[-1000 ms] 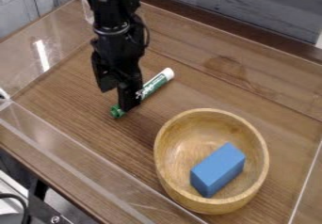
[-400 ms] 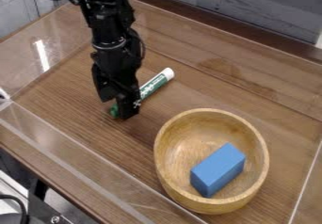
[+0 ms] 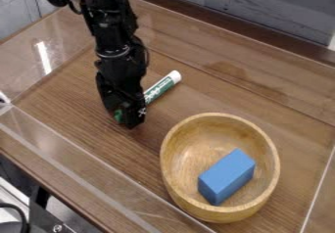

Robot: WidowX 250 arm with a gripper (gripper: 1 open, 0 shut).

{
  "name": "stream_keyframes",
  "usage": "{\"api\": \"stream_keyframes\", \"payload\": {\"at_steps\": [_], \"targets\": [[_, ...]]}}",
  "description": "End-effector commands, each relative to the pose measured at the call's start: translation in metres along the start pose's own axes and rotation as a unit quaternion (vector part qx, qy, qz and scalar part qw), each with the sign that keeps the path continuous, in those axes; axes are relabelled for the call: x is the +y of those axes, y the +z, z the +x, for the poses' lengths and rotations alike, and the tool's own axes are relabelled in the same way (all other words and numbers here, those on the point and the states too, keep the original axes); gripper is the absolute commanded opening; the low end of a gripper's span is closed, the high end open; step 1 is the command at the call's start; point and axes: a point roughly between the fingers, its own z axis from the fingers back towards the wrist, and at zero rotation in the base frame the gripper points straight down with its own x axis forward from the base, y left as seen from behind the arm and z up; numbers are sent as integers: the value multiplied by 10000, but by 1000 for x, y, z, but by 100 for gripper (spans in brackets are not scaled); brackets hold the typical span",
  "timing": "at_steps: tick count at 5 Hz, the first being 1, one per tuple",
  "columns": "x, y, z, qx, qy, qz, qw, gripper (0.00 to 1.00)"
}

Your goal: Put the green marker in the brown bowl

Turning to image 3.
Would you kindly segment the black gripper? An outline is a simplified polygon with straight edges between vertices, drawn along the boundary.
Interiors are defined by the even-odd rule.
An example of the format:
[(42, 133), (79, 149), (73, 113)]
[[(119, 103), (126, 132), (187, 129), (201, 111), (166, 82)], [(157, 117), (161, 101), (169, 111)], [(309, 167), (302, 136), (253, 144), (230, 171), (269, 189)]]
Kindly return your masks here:
[(147, 104), (142, 79), (147, 73), (149, 50), (135, 44), (117, 55), (102, 55), (95, 61), (97, 84), (102, 103), (115, 119), (133, 129), (146, 120)]

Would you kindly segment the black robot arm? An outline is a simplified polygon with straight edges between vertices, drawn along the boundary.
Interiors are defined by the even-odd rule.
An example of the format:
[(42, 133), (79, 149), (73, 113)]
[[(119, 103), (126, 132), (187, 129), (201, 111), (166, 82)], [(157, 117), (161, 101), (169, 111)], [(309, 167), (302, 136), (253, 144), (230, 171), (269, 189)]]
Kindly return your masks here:
[(142, 79), (150, 65), (150, 52), (137, 36), (138, 17), (130, 0), (47, 0), (67, 6), (85, 17), (97, 40), (97, 84), (101, 99), (118, 123), (127, 128), (142, 124), (147, 104)]

